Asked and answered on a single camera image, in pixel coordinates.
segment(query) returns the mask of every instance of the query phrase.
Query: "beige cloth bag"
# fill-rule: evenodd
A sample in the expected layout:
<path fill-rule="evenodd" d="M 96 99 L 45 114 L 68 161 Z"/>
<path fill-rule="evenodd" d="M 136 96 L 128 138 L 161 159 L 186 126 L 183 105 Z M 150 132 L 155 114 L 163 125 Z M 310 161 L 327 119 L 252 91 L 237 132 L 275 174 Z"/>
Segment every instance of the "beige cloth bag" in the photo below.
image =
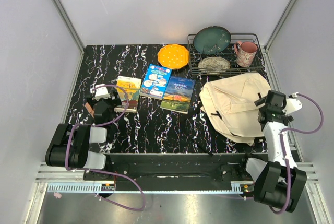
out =
<path fill-rule="evenodd" d="M 246 73 L 208 82 L 199 94 L 213 127 L 226 138 L 239 143 L 254 142 L 263 136 L 254 101 L 266 96 L 268 82 L 259 73 Z"/>

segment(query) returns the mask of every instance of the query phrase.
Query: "orange plate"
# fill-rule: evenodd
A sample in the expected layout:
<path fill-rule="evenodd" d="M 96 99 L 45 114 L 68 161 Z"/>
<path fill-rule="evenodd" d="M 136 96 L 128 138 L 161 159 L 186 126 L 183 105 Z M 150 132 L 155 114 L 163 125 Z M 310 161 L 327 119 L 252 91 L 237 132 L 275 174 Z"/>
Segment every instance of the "orange plate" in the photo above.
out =
<path fill-rule="evenodd" d="M 169 69 L 180 69 L 188 60 L 188 50 L 181 45 L 166 45 L 158 52 L 159 63 Z"/>

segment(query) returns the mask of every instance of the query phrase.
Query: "wall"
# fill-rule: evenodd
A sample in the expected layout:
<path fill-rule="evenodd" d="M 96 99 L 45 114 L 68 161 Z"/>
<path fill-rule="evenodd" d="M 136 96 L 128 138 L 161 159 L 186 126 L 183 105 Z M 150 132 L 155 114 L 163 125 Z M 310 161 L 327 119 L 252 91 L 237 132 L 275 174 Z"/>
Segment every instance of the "wall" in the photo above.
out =
<path fill-rule="evenodd" d="M 219 25 L 262 44 L 289 0 L 62 0 L 84 44 L 186 43 Z"/>
<path fill-rule="evenodd" d="M 298 0 L 269 50 L 282 90 L 309 95 L 324 111 L 323 128 L 316 134 L 298 135 L 298 138 L 305 160 L 314 163 L 332 219 L 333 16 L 334 0 Z M 312 130 L 319 124 L 317 109 L 306 101 L 303 109 L 293 116 L 298 129 Z"/>
<path fill-rule="evenodd" d="M 0 0 L 0 219 L 21 223 L 80 53 L 51 0 Z"/>

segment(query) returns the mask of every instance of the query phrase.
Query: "metal floor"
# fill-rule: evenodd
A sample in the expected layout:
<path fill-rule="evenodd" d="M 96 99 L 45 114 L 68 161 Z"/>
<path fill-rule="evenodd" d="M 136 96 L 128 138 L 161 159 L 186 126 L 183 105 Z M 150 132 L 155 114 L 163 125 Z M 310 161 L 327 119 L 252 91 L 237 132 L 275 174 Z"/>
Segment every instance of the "metal floor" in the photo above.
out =
<path fill-rule="evenodd" d="M 110 198 L 131 207 L 141 204 L 139 194 L 114 194 Z M 38 224 L 316 223 L 305 192 L 295 212 L 282 215 L 238 195 L 147 194 L 146 199 L 145 211 L 133 212 L 100 202 L 93 194 L 63 193 L 56 199 L 53 193 L 46 193 Z"/>

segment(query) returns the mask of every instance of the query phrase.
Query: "black marble surface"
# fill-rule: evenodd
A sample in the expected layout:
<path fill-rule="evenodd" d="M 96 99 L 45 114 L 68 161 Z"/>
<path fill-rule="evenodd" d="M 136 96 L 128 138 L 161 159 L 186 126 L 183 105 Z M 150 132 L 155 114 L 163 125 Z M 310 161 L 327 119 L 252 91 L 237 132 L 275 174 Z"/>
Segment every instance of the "black marble surface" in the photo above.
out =
<path fill-rule="evenodd" d="M 164 45 L 89 45 L 79 71 L 66 122 L 92 123 L 84 107 L 84 95 L 95 85 L 116 84 L 119 75 L 144 79 L 150 64 L 159 65 L 157 53 Z M 172 75 L 196 80 L 191 108 L 195 109 L 199 93 L 208 81 L 218 76 L 192 77 L 188 67 L 174 70 Z M 186 122 L 180 114 L 160 108 L 160 100 L 139 98 L 137 113 L 126 113 L 108 128 L 107 142 L 95 146 L 103 153 L 203 152 L 199 145 L 213 153 L 266 152 L 265 142 L 255 140 L 252 146 L 234 143 L 217 133 L 206 114 L 198 113 Z"/>

